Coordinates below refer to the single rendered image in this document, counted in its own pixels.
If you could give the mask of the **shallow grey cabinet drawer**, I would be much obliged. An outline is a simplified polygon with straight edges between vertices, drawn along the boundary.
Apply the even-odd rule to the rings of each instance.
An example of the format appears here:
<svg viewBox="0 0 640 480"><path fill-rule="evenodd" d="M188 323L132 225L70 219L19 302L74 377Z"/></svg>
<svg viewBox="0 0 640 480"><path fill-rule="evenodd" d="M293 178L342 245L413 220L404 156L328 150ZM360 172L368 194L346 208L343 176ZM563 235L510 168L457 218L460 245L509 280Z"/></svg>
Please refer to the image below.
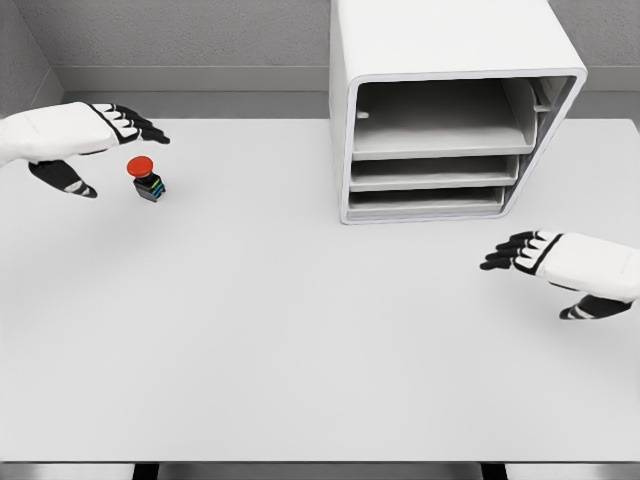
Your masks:
<svg viewBox="0 0 640 480"><path fill-rule="evenodd" d="M347 215L354 219L493 214L504 205L504 187L356 192Z"/></svg>
<svg viewBox="0 0 640 480"><path fill-rule="evenodd" d="M367 160L352 164L352 192L502 187L516 183L518 155Z"/></svg>

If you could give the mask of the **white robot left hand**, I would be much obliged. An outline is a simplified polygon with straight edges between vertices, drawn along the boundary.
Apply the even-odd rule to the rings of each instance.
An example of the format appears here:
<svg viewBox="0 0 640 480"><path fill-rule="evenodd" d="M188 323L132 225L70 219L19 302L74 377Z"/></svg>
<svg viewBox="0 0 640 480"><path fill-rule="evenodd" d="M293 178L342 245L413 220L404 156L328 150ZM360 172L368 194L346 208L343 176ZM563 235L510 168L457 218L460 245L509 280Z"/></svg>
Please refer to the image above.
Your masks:
<svg viewBox="0 0 640 480"><path fill-rule="evenodd" d="M67 163L73 156L88 156L135 141L162 145L170 139L138 112L114 103L73 102L44 107L21 116L20 158L32 175L47 185L94 199L96 190Z"/></svg>

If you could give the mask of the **tall grey cabinet drawer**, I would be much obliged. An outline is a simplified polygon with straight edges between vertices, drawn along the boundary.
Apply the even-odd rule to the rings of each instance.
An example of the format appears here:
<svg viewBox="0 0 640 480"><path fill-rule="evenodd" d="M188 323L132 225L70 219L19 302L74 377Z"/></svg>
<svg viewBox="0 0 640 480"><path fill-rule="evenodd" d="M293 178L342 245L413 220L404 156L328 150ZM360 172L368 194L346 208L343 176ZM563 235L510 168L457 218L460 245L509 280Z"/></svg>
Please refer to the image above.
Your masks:
<svg viewBox="0 0 640 480"><path fill-rule="evenodd" d="M524 79L366 83L357 93L353 159L527 154L538 132Z"/></svg>

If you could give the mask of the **red button load switch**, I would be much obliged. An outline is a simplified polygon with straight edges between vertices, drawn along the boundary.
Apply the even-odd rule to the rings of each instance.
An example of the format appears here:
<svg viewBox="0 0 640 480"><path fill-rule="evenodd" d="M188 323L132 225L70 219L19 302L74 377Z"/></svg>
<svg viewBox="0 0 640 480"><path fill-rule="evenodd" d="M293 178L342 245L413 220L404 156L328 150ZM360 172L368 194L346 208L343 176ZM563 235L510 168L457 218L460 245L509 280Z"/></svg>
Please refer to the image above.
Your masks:
<svg viewBox="0 0 640 480"><path fill-rule="evenodd" d="M157 202L166 188L153 168L154 163L147 156L136 156L127 163L127 172L133 177L133 184L138 194L146 200Z"/></svg>

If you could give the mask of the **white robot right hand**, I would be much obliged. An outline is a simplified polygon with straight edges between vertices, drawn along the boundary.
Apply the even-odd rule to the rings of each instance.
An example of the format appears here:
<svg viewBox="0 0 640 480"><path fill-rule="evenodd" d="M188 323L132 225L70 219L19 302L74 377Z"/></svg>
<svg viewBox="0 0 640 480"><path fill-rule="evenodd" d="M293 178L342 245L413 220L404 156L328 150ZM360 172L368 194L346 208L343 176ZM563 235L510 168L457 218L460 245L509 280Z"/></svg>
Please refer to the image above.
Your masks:
<svg viewBox="0 0 640 480"><path fill-rule="evenodd" d="M513 234L480 264L484 271L517 270L585 296L563 309L563 320L624 313L640 300L640 249L578 233Z"/></svg>

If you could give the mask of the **white multi-storey storage cabinet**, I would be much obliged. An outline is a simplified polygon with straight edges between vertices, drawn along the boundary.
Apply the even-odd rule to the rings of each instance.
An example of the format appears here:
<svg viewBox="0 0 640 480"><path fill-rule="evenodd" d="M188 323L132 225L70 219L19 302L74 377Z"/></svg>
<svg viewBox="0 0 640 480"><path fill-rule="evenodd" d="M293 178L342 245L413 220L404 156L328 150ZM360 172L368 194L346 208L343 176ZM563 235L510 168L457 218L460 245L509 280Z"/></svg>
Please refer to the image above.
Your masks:
<svg viewBox="0 0 640 480"><path fill-rule="evenodd" d="M346 224L500 218L512 208L587 79L548 0L331 0L329 112ZM347 215L357 93L366 83L524 79L536 96L536 145L493 214L354 219Z"/></svg>

